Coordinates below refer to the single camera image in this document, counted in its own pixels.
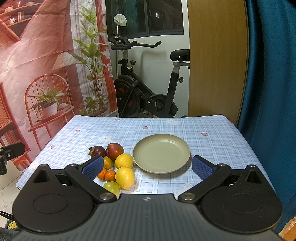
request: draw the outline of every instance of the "red wooden chair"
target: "red wooden chair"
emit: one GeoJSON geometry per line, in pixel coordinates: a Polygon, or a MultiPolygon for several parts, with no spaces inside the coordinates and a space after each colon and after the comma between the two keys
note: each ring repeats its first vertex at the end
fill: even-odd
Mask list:
{"type": "Polygon", "coordinates": [[[46,128],[48,135],[50,138],[53,138],[52,133],[50,132],[50,129],[48,127],[48,124],[55,122],[57,120],[63,119],[64,124],[68,123],[66,115],[68,113],[71,113],[73,116],[75,115],[73,112],[73,104],[70,96],[70,90],[67,82],[64,78],[57,74],[45,74],[37,79],[35,79],[27,88],[25,92],[25,104],[26,104],[26,110],[30,122],[31,128],[29,129],[29,132],[33,132],[33,135],[36,139],[37,145],[40,150],[42,150],[36,130],[44,127],[46,128]],[[52,118],[46,118],[45,121],[42,121],[42,112],[38,112],[36,109],[30,109],[34,104],[36,104],[35,95],[41,94],[41,89],[49,90],[49,89],[56,89],[61,90],[62,92],[66,93],[67,95],[62,96],[62,98],[59,100],[58,105],[61,105],[62,103],[66,103],[69,106],[65,108],[62,112],[62,114],[58,116],[53,116],[52,118]]]}
{"type": "Polygon", "coordinates": [[[0,82],[0,143],[2,146],[7,146],[20,141],[25,145],[25,153],[12,159],[12,162],[16,167],[21,164],[23,168],[27,168],[32,162],[28,156],[30,148],[17,126],[7,101],[3,83],[0,82]]]}

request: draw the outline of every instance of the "gray ridged plate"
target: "gray ridged plate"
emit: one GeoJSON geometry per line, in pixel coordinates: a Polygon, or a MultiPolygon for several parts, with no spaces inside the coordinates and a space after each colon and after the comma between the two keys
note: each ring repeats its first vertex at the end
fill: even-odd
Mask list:
{"type": "Polygon", "coordinates": [[[166,174],[180,169],[190,157],[188,144],[169,134],[155,134],[140,140],[133,149],[135,163],[143,170],[166,174]]]}

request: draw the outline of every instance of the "printed backdrop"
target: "printed backdrop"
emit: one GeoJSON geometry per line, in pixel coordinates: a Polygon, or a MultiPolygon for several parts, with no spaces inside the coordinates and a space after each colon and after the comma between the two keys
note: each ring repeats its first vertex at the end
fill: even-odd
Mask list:
{"type": "Polygon", "coordinates": [[[29,166],[74,115],[117,110],[105,0],[7,0],[0,7],[0,143],[29,166]]]}

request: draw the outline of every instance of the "exercise bike seat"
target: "exercise bike seat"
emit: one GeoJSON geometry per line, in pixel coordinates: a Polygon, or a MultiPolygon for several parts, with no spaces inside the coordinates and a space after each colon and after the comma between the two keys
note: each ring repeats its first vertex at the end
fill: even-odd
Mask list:
{"type": "Polygon", "coordinates": [[[189,61],[189,49],[177,49],[171,52],[170,59],[172,61],[189,61]]]}

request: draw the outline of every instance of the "window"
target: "window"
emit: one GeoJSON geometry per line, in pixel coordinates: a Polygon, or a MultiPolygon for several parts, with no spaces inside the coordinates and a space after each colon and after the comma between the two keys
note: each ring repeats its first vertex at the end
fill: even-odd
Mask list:
{"type": "Polygon", "coordinates": [[[184,33],[181,0],[106,1],[109,34],[116,32],[113,17],[118,13],[127,19],[126,27],[120,27],[127,38],[184,33]]]}

